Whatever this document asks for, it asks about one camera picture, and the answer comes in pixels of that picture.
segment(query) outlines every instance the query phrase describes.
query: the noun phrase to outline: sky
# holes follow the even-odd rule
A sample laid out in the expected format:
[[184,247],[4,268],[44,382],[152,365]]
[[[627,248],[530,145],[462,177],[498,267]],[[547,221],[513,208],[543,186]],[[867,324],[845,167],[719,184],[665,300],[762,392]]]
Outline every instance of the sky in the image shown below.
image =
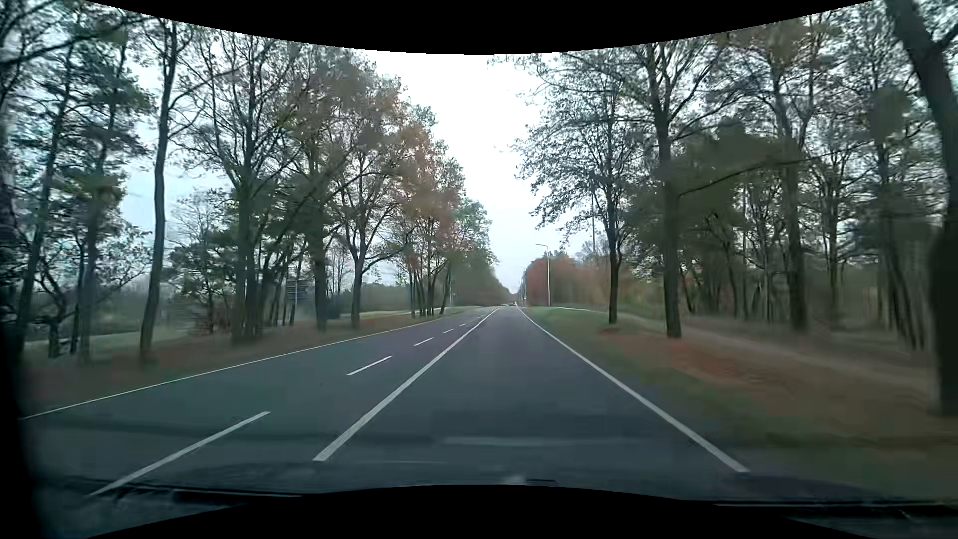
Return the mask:
[[[489,66],[488,56],[426,55],[363,51],[383,75],[398,77],[405,95],[414,104],[429,106],[436,114],[433,132],[445,140],[449,153],[459,161],[466,177],[466,194],[483,203],[492,220],[490,243],[499,263],[499,281],[516,293],[522,272],[546,244],[556,250],[562,242],[558,226],[536,229],[539,217],[530,215],[539,196],[529,182],[515,177],[520,156],[509,149],[526,126],[538,120],[539,108],[527,105],[518,94],[530,92],[537,80],[510,64]],[[157,89],[156,72],[140,69],[141,84]],[[141,129],[145,142],[155,142],[155,130]],[[226,185],[226,180],[202,170],[184,171],[169,166],[166,173],[166,207],[169,219],[175,200],[197,187]],[[153,228],[153,175],[151,159],[130,171],[127,195],[121,211],[132,223]],[[568,250],[579,251],[591,234],[574,235]],[[383,282],[391,282],[392,268],[380,263]]]

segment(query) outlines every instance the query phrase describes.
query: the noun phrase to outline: solid white line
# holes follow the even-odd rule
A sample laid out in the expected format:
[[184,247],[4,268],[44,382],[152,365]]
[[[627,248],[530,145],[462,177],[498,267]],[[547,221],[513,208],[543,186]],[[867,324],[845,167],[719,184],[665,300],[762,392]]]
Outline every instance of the solid white line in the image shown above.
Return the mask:
[[159,384],[153,384],[152,386],[137,387],[136,389],[131,389],[131,390],[129,390],[129,391],[123,391],[123,392],[120,392],[120,393],[114,393],[114,394],[112,394],[112,395],[106,395],[105,397],[98,397],[98,398],[96,398],[96,399],[90,399],[90,400],[88,400],[88,401],[83,401],[83,402],[79,402],[79,403],[72,404],[72,405],[61,406],[61,407],[59,407],[59,408],[54,408],[54,409],[52,409],[52,410],[46,410],[46,411],[42,411],[42,412],[40,412],[40,413],[34,413],[33,415],[25,415],[25,416],[23,416],[23,417],[17,417],[17,419],[19,419],[19,420],[21,420],[21,421],[24,420],[24,419],[31,419],[31,418],[33,418],[33,417],[38,417],[38,416],[40,416],[40,415],[46,415],[46,414],[48,414],[48,413],[53,413],[53,412],[55,412],[55,411],[67,410],[67,409],[71,409],[71,408],[73,408],[73,407],[82,406],[82,405],[90,404],[90,403],[95,403],[95,402],[101,401],[101,400],[103,400],[103,399],[112,399],[113,397],[119,397],[119,396],[121,396],[121,395],[126,395],[126,394],[129,394],[129,393],[135,393],[135,392],[137,392],[137,391],[142,391],[142,390],[144,390],[144,389],[150,389],[150,388],[153,388],[153,387],[165,386],[166,384],[172,384],[173,382],[182,382],[182,381],[184,381],[184,380],[189,380],[189,379],[191,379],[191,378],[196,378],[197,376],[204,376],[204,375],[207,375],[207,374],[213,374],[214,372],[219,372],[219,371],[222,371],[222,370],[228,370],[228,369],[231,369],[231,368],[236,368],[236,367],[238,367],[238,366],[245,366],[245,365],[249,365],[249,364],[253,364],[253,363],[265,362],[265,361],[268,361],[268,360],[275,360],[275,359],[281,358],[281,357],[283,357],[283,356],[291,356],[292,354],[299,354],[300,352],[308,352],[309,350],[316,350],[317,348],[325,348],[326,346],[333,346],[334,344],[342,344],[343,342],[349,342],[349,341],[351,341],[351,340],[359,340],[359,339],[366,339],[367,337],[375,337],[376,335],[382,335],[382,334],[384,334],[384,333],[392,333],[392,332],[394,332],[394,331],[399,331],[399,330],[403,330],[403,329],[409,329],[409,328],[411,328],[411,327],[421,326],[421,325],[424,325],[424,324],[428,324],[428,323],[432,323],[432,322],[437,322],[437,321],[439,321],[439,320],[441,320],[441,318],[436,318],[436,319],[434,319],[434,320],[427,320],[427,321],[425,321],[425,322],[418,322],[418,323],[415,323],[415,324],[411,324],[411,325],[408,325],[408,326],[402,326],[402,327],[399,327],[399,328],[387,329],[386,331],[380,331],[380,332],[377,332],[377,333],[371,333],[371,334],[369,334],[369,335],[360,335],[359,337],[352,337],[352,338],[349,338],[349,339],[338,340],[338,341],[336,341],[336,342],[328,342],[328,343],[326,343],[326,344],[320,344],[319,346],[313,346],[313,347],[311,347],[311,348],[304,348],[304,349],[302,349],[302,350],[296,350],[295,352],[286,352],[285,354],[280,354],[279,356],[270,356],[270,357],[268,357],[268,358],[262,358],[261,360],[253,360],[252,362],[240,363],[240,364],[231,365],[231,366],[224,366],[223,368],[218,368],[218,369],[214,369],[214,370],[208,370],[208,371],[206,371],[206,372],[200,372],[200,373],[198,373],[198,374],[191,374],[190,376],[184,376],[183,378],[177,378],[177,379],[175,379],[175,380],[167,380],[166,382],[160,382]]
[[230,427],[230,428],[228,428],[228,429],[224,429],[224,430],[222,430],[222,431],[219,431],[219,432],[216,433],[216,434],[213,434],[212,436],[203,438],[203,439],[199,440],[198,442],[196,442],[195,444],[191,445],[190,447],[187,447],[187,448],[185,448],[185,449],[181,449],[181,450],[177,451],[176,453],[174,453],[174,454],[172,454],[172,455],[170,455],[170,456],[168,456],[168,457],[163,457],[163,458],[157,460],[156,462],[153,462],[150,466],[147,466],[146,468],[140,468],[139,470],[133,472],[132,474],[130,474],[130,475],[128,475],[128,476],[126,476],[126,477],[124,477],[124,478],[122,478],[122,479],[115,480],[115,481],[111,482],[109,485],[107,485],[107,486],[105,486],[105,487],[103,487],[103,488],[101,488],[101,489],[99,489],[99,490],[96,490],[96,491],[94,491],[94,492],[91,492],[91,493],[88,494],[87,496],[96,496],[96,495],[98,495],[98,494],[102,494],[103,492],[106,492],[107,490],[116,488],[116,487],[121,486],[121,485],[123,485],[123,484],[126,484],[126,483],[128,483],[128,482],[130,482],[130,481],[132,481],[132,480],[135,480],[135,479],[137,479],[137,478],[139,478],[139,477],[141,477],[141,476],[144,476],[144,475],[148,474],[149,472],[152,472],[153,470],[159,468],[160,466],[162,466],[162,465],[164,465],[164,464],[167,464],[168,462],[172,462],[172,461],[174,461],[174,460],[176,460],[176,459],[178,459],[178,458],[180,458],[180,457],[183,457],[184,455],[186,455],[186,454],[189,453],[190,451],[193,451],[193,450],[195,450],[195,449],[199,449],[200,447],[203,447],[204,445],[206,445],[206,444],[212,442],[213,440],[215,440],[215,439],[217,439],[217,438],[223,437],[223,436],[225,436],[225,435],[231,433],[232,431],[235,431],[236,429],[239,429],[239,428],[241,428],[241,427],[243,427],[243,426],[245,426],[245,425],[248,425],[248,424],[250,424],[250,423],[256,421],[257,419],[263,417],[264,415],[267,415],[268,413],[269,413],[268,411],[261,411],[260,413],[257,413],[256,415],[254,415],[253,417],[250,417],[249,419],[243,419],[242,421],[240,421],[239,423],[237,423],[236,425],[234,425],[234,426],[232,426],[232,427]]
[[[485,318],[483,318],[482,320],[479,321],[479,324],[483,323],[483,322],[486,321],[490,316],[494,315],[494,314],[495,314],[495,311],[492,311],[491,313],[489,313],[488,315],[486,315]],[[347,429],[344,433],[340,434],[339,437],[337,437],[335,440],[333,440],[332,443],[330,443],[330,445],[326,446],[326,448],[325,448],[323,451],[319,452],[319,455],[317,455],[316,457],[314,457],[313,460],[326,460],[326,459],[328,459],[329,457],[331,457],[332,454],[335,453],[336,450],[339,449],[344,443],[346,443],[347,441],[349,441],[349,439],[352,438],[353,435],[356,434],[356,433],[359,431],[359,429],[362,429],[363,425],[365,425],[366,423],[369,423],[369,421],[370,421],[371,419],[373,419],[374,417],[376,417],[376,414],[377,414],[377,413],[379,413],[380,411],[382,411],[382,409],[386,408],[386,405],[388,405],[389,403],[393,402],[393,399],[395,399],[396,397],[398,397],[399,394],[402,393],[403,391],[405,391],[406,388],[409,387],[410,385],[412,385],[413,382],[416,382],[416,379],[417,379],[417,378],[419,378],[420,376],[422,376],[422,374],[423,374],[429,367],[431,367],[432,365],[436,364],[436,362],[437,362],[438,360],[442,359],[443,356],[446,354],[446,352],[448,352],[449,350],[452,350],[452,347],[453,347],[453,346],[455,346],[456,344],[459,344],[459,342],[460,342],[461,340],[465,339],[465,338],[466,338],[466,335],[472,333],[472,330],[474,330],[475,328],[479,327],[479,324],[476,324],[476,325],[470,327],[468,331],[466,331],[461,337],[459,337],[459,338],[456,339],[454,342],[452,342],[452,344],[450,344],[449,346],[447,346],[447,347],[445,348],[445,350],[443,350],[442,352],[440,352],[439,355],[436,356],[435,358],[433,358],[431,362],[427,363],[423,368],[421,368],[421,369],[419,369],[418,371],[416,371],[416,374],[410,376],[410,377],[409,377],[409,380],[406,380],[405,382],[402,383],[401,386],[397,387],[396,389],[393,389],[393,392],[392,392],[392,393],[386,395],[386,398],[382,399],[382,401],[380,401],[379,404],[375,405],[372,410],[367,411],[362,417],[359,418],[358,421],[356,421],[355,423],[353,423],[353,425],[352,425],[349,429]]]
[[603,374],[603,376],[605,376],[606,378],[608,378],[609,380],[611,380],[612,383],[614,383],[616,386],[620,387],[623,391],[625,391],[625,392],[628,393],[629,395],[635,397],[635,399],[638,400],[640,403],[646,405],[646,407],[647,407],[649,410],[652,410],[652,411],[655,412],[659,417],[661,417],[662,419],[665,419],[667,423],[669,423],[669,424],[672,425],[673,427],[677,428],[680,432],[682,432],[682,433],[685,434],[686,436],[690,437],[693,442],[695,442],[695,443],[697,443],[698,445],[700,445],[703,449],[705,449],[705,451],[708,451],[709,453],[711,453],[715,458],[721,460],[721,461],[722,461],[723,463],[725,463],[729,468],[732,468],[732,469],[735,470],[736,472],[747,472],[747,471],[748,471],[748,468],[746,468],[741,462],[738,462],[738,461],[735,460],[734,458],[731,458],[730,456],[728,456],[728,454],[726,454],[724,451],[722,451],[721,449],[719,449],[718,447],[716,447],[715,445],[713,445],[712,442],[710,442],[710,441],[706,440],[705,438],[703,438],[702,436],[698,435],[698,433],[696,433],[696,432],[693,431],[692,429],[686,427],[685,425],[683,425],[680,421],[678,421],[677,419],[675,419],[675,418],[672,417],[671,415],[668,415],[664,410],[660,409],[659,407],[655,406],[651,401],[649,401],[649,399],[643,397],[642,395],[640,395],[640,394],[638,394],[637,392],[635,392],[634,390],[632,390],[631,387],[626,386],[626,385],[623,384],[622,382],[619,382],[614,376],[612,376],[611,374],[605,372],[600,366],[598,366],[598,365],[592,363],[592,362],[589,361],[584,355],[580,354],[579,352],[576,352],[575,350],[572,349],[571,346],[569,346],[569,345],[566,344],[565,342],[562,342],[561,340],[559,340],[558,337],[556,337],[555,335],[553,335],[553,334],[549,333],[548,331],[546,331],[546,329],[545,329],[544,327],[538,325],[535,320],[529,318],[529,315],[526,315],[526,314],[523,313],[522,311],[519,311],[519,312],[522,313],[522,315],[523,315],[524,317],[526,317],[526,319],[528,319],[530,322],[532,322],[535,327],[537,327],[537,328],[539,328],[540,330],[542,330],[546,335],[548,335],[549,337],[551,337],[551,338],[553,338],[554,340],[556,340],[556,342],[558,342],[558,343],[561,344],[562,346],[565,346],[565,348],[566,348],[568,351],[570,351],[570,352],[572,352],[573,354],[575,354],[576,357],[578,357],[580,360],[583,360],[583,361],[586,362],[589,366],[591,366],[592,368],[594,368],[594,369],[598,370],[599,372],[601,372],[601,373]]
[[354,370],[353,372],[347,374],[346,376],[353,376],[355,373],[357,373],[357,372],[362,372],[362,371],[366,370],[367,368],[369,368],[369,367],[371,367],[371,366],[373,366],[373,365],[375,365],[375,364],[379,364],[379,363],[382,363],[382,362],[388,360],[389,358],[392,358],[392,356],[386,356],[385,358],[383,358],[383,359],[381,359],[381,360],[379,360],[379,361],[377,361],[377,362],[369,363],[368,365],[366,365],[366,366],[364,366],[364,367],[362,367],[362,368],[358,368],[358,369]]

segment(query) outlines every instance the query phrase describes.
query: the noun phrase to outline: windshield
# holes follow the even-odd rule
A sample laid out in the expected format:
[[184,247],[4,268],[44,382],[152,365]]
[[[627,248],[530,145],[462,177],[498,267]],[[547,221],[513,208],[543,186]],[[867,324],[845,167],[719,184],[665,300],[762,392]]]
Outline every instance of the windshield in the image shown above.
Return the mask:
[[2,10],[51,535],[186,490],[958,494],[949,3],[496,56]]

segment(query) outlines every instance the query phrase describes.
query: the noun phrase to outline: asphalt road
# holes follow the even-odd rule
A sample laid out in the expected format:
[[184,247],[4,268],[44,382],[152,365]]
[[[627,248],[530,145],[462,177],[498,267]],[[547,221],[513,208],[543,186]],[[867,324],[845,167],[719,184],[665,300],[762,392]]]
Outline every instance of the asphalt road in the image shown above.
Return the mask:
[[515,307],[251,363],[23,424],[42,517],[64,536],[204,510],[172,501],[166,487],[292,494],[554,480],[720,498],[740,489],[735,477],[746,465]]

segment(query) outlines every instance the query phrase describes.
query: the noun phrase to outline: lamp post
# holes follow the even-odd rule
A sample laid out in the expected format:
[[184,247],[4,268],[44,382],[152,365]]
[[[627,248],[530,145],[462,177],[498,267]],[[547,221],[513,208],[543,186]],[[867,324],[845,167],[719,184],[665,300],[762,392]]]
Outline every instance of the lamp post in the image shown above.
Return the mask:
[[516,266],[517,268],[522,268],[522,306],[529,306],[529,297],[526,292],[529,289],[529,267],[528,266]]
[[545,244],[536,244],[545,247],[545,289],[547,294],[546,307],[552,307],[552,271],[549,269],[549,246]]

